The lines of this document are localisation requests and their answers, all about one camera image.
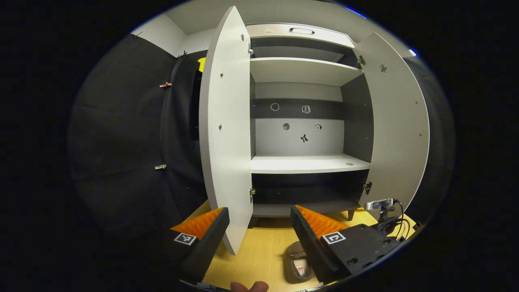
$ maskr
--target black fabric backdrop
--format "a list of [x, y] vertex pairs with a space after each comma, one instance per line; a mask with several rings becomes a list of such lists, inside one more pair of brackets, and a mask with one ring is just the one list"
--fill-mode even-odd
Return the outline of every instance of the black fabric backdrop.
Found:
[[[72, 178], [106, 232], [131, 238], [182, 222], [207, 194], [188, 140], [198, 63], [126, 36], [95, 66], [73, 105]], [[170, 81], [172, 87], [161, 88]], [[156, 165], [166, 169], [156, 170]]]

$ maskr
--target white shelf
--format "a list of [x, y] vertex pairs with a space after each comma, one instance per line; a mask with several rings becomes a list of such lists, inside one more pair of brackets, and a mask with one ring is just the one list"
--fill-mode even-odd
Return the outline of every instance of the white shelf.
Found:
[[362, 70], [328, 61], [302, 58], [254, 58], [251, 74], [256, 83], [299, 82], [342, 86]]
[[320, 156], [254, 156], [253, 174], [314, 174], [369, 169], [370, 164], [346, 154]]

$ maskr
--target sticker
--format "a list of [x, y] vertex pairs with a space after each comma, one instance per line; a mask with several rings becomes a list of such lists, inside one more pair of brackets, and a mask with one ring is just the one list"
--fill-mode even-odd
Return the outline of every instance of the sticker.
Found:
[[191, 245], [195, 241], [195, 239], [196, 239], [196, 236], [181, 233], [174, 239], [174, 241], [180, 242], [180, 243], [183, 243], [186, 245]]
[[326, 240], [326, 242], [328, 242], [328, 244], [334, 244], [336, 242], [343, 241], [346, 239], [346, 237], [344, 237], [344, 235], [340, 234], [339, 232], [334, 232], [334, 233], [330, 233], [327, 235], [323, 235], [323, 237], [324, 237], [324, 240]]

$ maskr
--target yellow tag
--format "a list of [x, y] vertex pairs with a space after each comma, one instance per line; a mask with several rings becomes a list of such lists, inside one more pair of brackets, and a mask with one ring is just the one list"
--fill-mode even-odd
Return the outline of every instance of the yellow tag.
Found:
[[206, 59], [205, 58], [198, 59], [198, 62], [200, 63], [200, 67], [198, 68], [198, 71], [203, 73], [203, 66], [206, 63]]

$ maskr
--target door hinge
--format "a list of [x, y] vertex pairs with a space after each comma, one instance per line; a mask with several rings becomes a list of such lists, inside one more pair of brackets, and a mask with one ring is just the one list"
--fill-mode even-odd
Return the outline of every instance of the door hinge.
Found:
[[363, 183], [362, 184], [362, 189], [363, 190], [366, 190], [366, 195], [369, 195], [370, 194], [370, 190], [371, 190], [371, 186], [373, 185], [372, 182], [368, 182], [368, 183]]
[[362, 69], [361, 64], [366, 65], [366, 61], [364, 61], [362, 55], [359, 56], [359, 60], [357, 61], [357, 68]]
[[253, 189], [253, 188], [250, 188], [249, 189], [249, 197], [251, 199], [251, 204], [252, 204], [252, 195], [255, 195], [256, 194], [256, 190]]

